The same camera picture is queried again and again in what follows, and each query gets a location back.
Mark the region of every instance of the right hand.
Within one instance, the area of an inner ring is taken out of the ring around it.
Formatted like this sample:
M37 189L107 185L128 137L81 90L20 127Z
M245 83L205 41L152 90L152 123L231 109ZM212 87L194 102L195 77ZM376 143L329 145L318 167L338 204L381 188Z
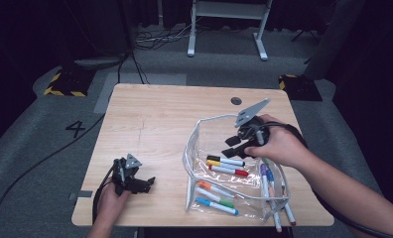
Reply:
M281 122L268 114L260 116L264 122ZM283 166L297 168L300 158L311 152L288 130L279 127L270 127L268 143L262 147L248 147L245 153L252 157L266 157Z
M102 218L108 225L114 225L119 215L125 208L126 200L131 195L130 190L123 190L121 195L115 192L116 185L111 178L106 181L100 200L97 204L97 219Z

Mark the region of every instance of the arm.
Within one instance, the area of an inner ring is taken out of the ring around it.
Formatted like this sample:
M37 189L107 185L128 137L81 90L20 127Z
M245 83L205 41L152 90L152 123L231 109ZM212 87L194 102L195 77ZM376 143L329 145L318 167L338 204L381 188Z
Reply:
M265 122L278 121L264 115ZM270 128L270 140L263 147L246 148L254 157L268 157L298 170L313 190L346 218L368 228L393 235L393 204L380 194L327 164L296 137L280 127Z
M88 238L110 237L113 225L125 208L130 194L131 191L124 190L118 196L115 192L115 184L112 182L103 188L97 205L97 217L88 233Z

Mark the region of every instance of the black device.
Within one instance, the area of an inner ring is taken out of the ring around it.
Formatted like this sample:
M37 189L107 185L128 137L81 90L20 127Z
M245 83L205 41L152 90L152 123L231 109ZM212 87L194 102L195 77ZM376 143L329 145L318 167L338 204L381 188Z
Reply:
M152 177L148 180L135 178L140 166L142 164L131 155L128 155L126 160L125 158L114 160L112 182L116 184L118 195L121 195L123 190L130 190L134 194L150 191L156 178Z
M121 195L123 190L130 190L132 193L148 193L150 191L151 185L154 183L155 177L152 177L148 180L140 180L135 178L139 167L142 164L131 154L121 159L115 159L113 161L113 166L110 168L107 175L104 177L103 182L100 187L97 189L94 201L92 204L92 223L94 223L97 218L97 205L100 199L101 192L103 188L110 182L113 182L116 187L115 191L118 195ZM113 172L111 181L107 181L110 173Z
M248 155L246 155L244 152L245 148L264 146L268 143L270 137L269 128L272 126L284 127L293 135L295 135L302 142L302 144L307 147L305 139L302 137L301 133L296 127L290 124L283 124L274 121L265 123L264 120L262 120L262 118L260 118L259 116L254 116L248 122L244 123L239 127L236 136L230 137L225 140L225 143L230 148L222 151L222 153L228 158L238 156L241 159L245 159L246 157L248 157ZM242 141L247 142L236 148L232 148L233 146L240 144Z

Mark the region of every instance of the hazard tape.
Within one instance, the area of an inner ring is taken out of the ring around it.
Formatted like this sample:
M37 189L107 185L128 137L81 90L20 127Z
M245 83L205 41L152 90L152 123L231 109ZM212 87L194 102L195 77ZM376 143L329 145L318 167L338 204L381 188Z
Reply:
M291 74L284 74L284 75L280 75L278 77L278 83L279 83L280 89L283 90L283 91L286 91L286 83L284 81L283 76L286 76L286 77L297 77L297 76L296 75L291 75Z
M88 86L75 85L76 87L83 87L83 89L78 90L78 88L64 88L64 78L62 69L58 70L55 76L52 78L47 89L45 90L45 95L56 95L56 96L87 96Z

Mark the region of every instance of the white stand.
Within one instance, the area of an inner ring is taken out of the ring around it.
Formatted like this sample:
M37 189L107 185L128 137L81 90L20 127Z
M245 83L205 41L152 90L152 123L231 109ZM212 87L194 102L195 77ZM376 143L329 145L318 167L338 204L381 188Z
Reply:
M204 2L194 0L190 43L188 46L188 56L193 57L196 53L196 22L197 16L223 17L261 20L258 33L254 33L256 47L262 60L267 60L268 56L262 43L262 34L268 19L272 0L267 0L266 4L241 4L223 2Z

